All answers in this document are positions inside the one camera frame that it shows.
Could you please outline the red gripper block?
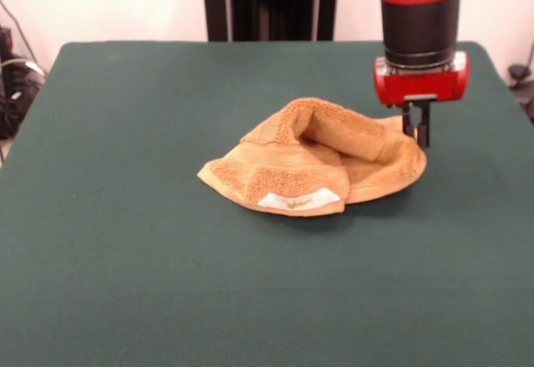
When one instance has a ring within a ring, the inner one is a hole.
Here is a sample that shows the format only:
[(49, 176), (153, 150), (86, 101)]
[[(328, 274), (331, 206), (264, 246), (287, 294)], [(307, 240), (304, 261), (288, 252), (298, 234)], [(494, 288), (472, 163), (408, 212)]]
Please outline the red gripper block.
[[(470, 60), (466, 52), (456, 51), (451, 62), (430, 69), (399, 69), (389, 64), (384, 57), (374, 62), (374, 86), (377, 98), (383, 105), (402, 105), (402, 131), (414, 138), (415, 127), (411, 122), (409, 102), (431, 100), (456, 101), (464, 96), (470, 73)], [(417, 128), (417, 143), (420, 148), (430, 146), (429, 102), (418, 105), (421, 120)]]

